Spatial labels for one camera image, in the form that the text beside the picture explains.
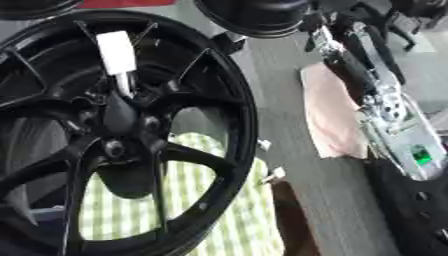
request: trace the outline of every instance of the green checkered cloth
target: green checkered cloth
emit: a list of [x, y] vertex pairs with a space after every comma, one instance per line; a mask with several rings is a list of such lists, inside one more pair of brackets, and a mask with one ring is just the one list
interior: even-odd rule
[[[197, 133], [182, 134], [172, 142], [220, 157], [225, 153], [219, 142]], [[208, 167], [192, 163], [171, 161], [166, 167], [164, 193], [168, 217], [173, 219], [197, 202], [215, 174]], [[238, 196], [190, 256], [283, 255], [271, 187], [259, 184], [266, 174], [266, 164], [255, 159]], [[88, 183], [79, 223], [82, 237], [97, 241], [131, 237], [159, 227], [152, 195], [138, 200], [117, 197], [97, 174]]]

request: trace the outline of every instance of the white cap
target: white cap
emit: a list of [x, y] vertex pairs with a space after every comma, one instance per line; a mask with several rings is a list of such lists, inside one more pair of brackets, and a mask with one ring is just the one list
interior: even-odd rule
[[283, 167], [277, 167], [272, 171], [272, 175], [277, 179], [282, 179], [286, 176], [286, 171]]
[[137, 69], [135, 50], [126, 31], [96, 36], [107, 74], [118, 75]]

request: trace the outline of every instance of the wheel rim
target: wheel rim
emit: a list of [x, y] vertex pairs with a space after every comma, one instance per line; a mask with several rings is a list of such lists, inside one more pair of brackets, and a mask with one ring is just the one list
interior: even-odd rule
[[[105, 129], [102, 122], [114, 90], [101, 71], [94, 39], [95, 34], [117, 30], [126, 30], [132, 36], [139, 70], [144, 71], [137, 76], [138, 97], [127, 102], [135, 109], [137, 121], [132, 132], [120, 135]], [[199, 32], [156, 15], [89, 11], [31, 27], [0, 49], [4, 52], [0, 55], [0, 70], [11, 71], [1, 74], [1, 85], [9, 94], [0, 101], [0, 118], [48, 117], [60, 123], [70, 141], [49, 158], [0, 180], [0, 200], [3, 200], [20, 184], [57, 172], [68, 175], [63, 239], [45, 237], [38, 227], [0, 201], [3, 209], [0, 225], [11, 234], [21, 234], [20, 242], [28, 241], [32, 250], [52, 255], [183, 254], [189, 250], [185, 245], [194, 247], [200, 242], [244, 183], [257, 139], [256, 108], [237, 66]], [[58, 63], [70, 63], [70, 68]], [[21, 70], [20, 76], [15, 70]], [[33, 89], [18, 96], [10, 90], [13, 84], [28, 84]], [[190, 106], [212, 106], [226, 113], [229, 148], [225, 159], [167, 142], [173, 117]], [[89, 107], [94, 114], [93, 122], [85, 122], [83, 118]], [[154, 128], [149, 122], [148, 126], [145, 122], [148, 117], [157, 119], [160, 125]], [[104, 150], [111, 139], [138, 150], [111, 159]], [[144, 157], [137, 151], [145, 152]], [[153, 173], [161, 227], [113, 241], [82, 240], [77, 216], [86, 183], [95, 172], [91, 166], [113, 166], [132, 157], [149, 166]], [[217, 176], [203, 197], [173, 220], [168, 220], [164, 212], [160, 182], [160, 163], [170, 160], [206, 165]], [[18, 242], [14, 236], [10, 240]]]
[[0, 1], [0, 19], [30, 20], [55, 16], [68, 12], [82, 0]]

